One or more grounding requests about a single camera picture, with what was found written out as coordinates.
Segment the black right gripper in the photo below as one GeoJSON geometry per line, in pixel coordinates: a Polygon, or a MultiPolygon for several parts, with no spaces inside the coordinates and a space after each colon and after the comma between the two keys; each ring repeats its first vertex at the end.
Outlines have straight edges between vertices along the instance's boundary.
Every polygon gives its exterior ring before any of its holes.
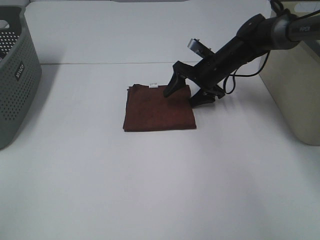
{"type": "Polygon", "coordinates": [[[211,104],[220,93],[214,87],[230,73],[246,64],[253,57],[251,40],[234,37],[214,55],[201,58],[194,66],[177,61],[173,65],[173,74],[163,90],[168,98],[186,85],[186,79],[193,81],[199,90],[188,101],[192,108],[211,104]]]}

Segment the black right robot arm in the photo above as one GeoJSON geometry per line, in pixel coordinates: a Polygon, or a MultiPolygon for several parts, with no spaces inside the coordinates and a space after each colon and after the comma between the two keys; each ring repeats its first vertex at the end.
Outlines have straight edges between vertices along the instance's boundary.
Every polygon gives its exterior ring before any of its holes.
{"type": "Polygon", "coordinates": [[[181,61],[173,65],[173,75],[165,90],[169,97],[183,88],[186,79],[199,86],[199,91],[190,98],[192,107],[213,103],[226,91],[218,84],[228,77],[236,77],[236,70],[254,59],[269,54],[272,50],[289,50],[301,41],[319,40],[320,17],[297,17],[290,13],[265,18],[257,14],[246,21],[228,43],[217,52],[212,52],[198,39],[191,39],[188,48],[202,59],[191,66],[181,61]]]}

